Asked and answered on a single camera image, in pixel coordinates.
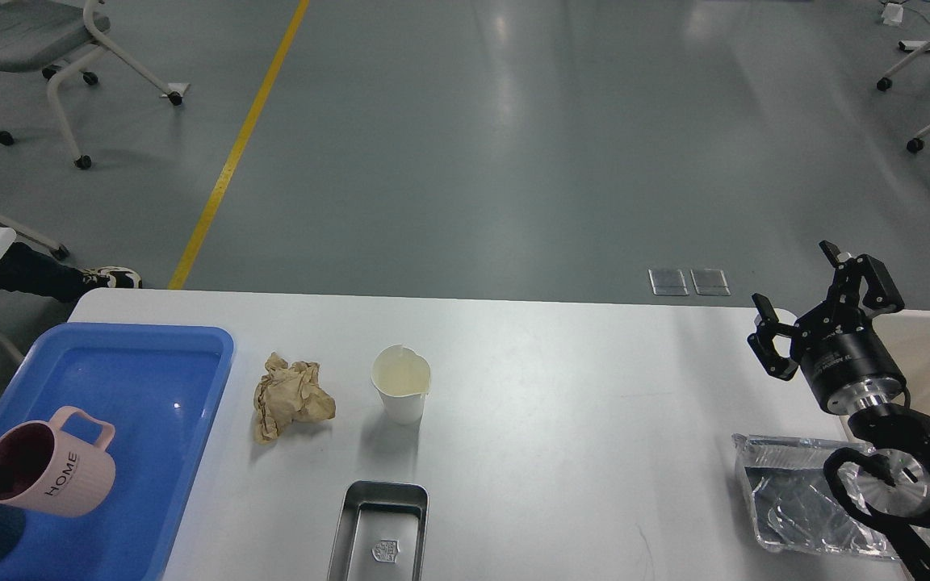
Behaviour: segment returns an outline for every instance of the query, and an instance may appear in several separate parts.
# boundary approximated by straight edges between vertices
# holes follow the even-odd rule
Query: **tray logo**
[[[384,538],[372,547],[372,558],[376,562],[397,562],[398,552],[397,541],[388,541]]]

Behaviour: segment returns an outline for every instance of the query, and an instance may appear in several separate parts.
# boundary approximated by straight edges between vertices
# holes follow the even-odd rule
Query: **yellow floor line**
[[[285,61],[285,55],[289,52],[289,45],[292,44],[292,40],[296,36],[296,29],[300,28],[300,22],[304,19],[308,4],[310,4],[310,0],[300,0],[299,6],[296,7],[296,13],[292,15],[289,27],[285,30],[285,36],[282,36],[282,43],[278,45],[277,51],[274,51],[274,58],[268,67],[268,73],[265,74],[265,80],[263,80],[261,88],[258,89],[258,96],[253,99],[250,111],[246,114],[243,126],[239,130],[239,136],[236,137],[236,143],[232,144],[232,151],[228,152],[228,160],[224,163],[224,168],[221,169],[221,175],[217,177],[214,190],[211,191],[210,199],[207,200],[207,206],[204,207],[203,214],[199,215],[199,222],[196,222],[196,228],[192,231],[192,237],[189,238],[189,243],[185,246],[185,251],[182,253],[181,260],[178,261],[178,267],[174,269],[174,275],[170,277],[167,288],[174,289],[185,286],[185,279],[188,278],[189,271],[192,270],[193,262],[196,262],[199,248],[203,246],[203,239],[207,238],[210,225],[214,221],[214,216],[217,215],[218,206],[221,205],[221,201],[224,199],[225,191],[228,191],[228,182],[232,181],[232,176],[236,173],[236,168],[239,166],[239,160],[243,157],[246,144],[249,142],[250,136],[253,135],[253,129],[258,125],[261,111],[265,107],[265,103],[268,102],[268,95],[274,84],[274,78],[278,76],[278,71],[282,68],[282,62]]]

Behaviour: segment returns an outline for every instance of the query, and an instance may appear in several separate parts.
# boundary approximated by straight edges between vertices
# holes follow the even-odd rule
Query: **blue tray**
[[[153,581],[163,573],[232,367],[221,328],[67,323],[38,338],[0,401],[0,435],[75,405],[117,426],[110,495],[78,518],[28,512],[0,581]],[[85,420],[67,431],[94,438]]]

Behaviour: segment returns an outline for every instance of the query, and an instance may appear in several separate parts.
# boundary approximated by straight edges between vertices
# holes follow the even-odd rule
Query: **mug handle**
[[[48,421],[48,425],[55,430],[63,430],[63,424],[67,423],[67,420],[71,416],[77,413],[77,415],[82,418],[92,422],[93,424],[98,424],[100,428],[103,428],[99,431],[99,437],[95,438],[96,448],[106,449],[110,442],[114,439],[114,434],[117,433],[114,425],[110,422],[103,422],[103,420],[96,420],[93,416],[89,416],[88,412],[85,412],[84,409],[75,408],[73,405],[64,405],[62,408],[56,410],[56,413],[52,414],[52,419]]]

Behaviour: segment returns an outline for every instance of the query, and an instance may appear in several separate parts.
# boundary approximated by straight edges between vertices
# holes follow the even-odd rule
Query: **pink mug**
[[[101,427],[94,444],[64,433],[74,413]],[[114,486],[117,467],[107,454],[114,433],[113,424],[71,405],[59,408],[48,422],[12,428],[0,437],[0,471],[11,479],[0,490],[0,504],[62,517],[91,512]]]

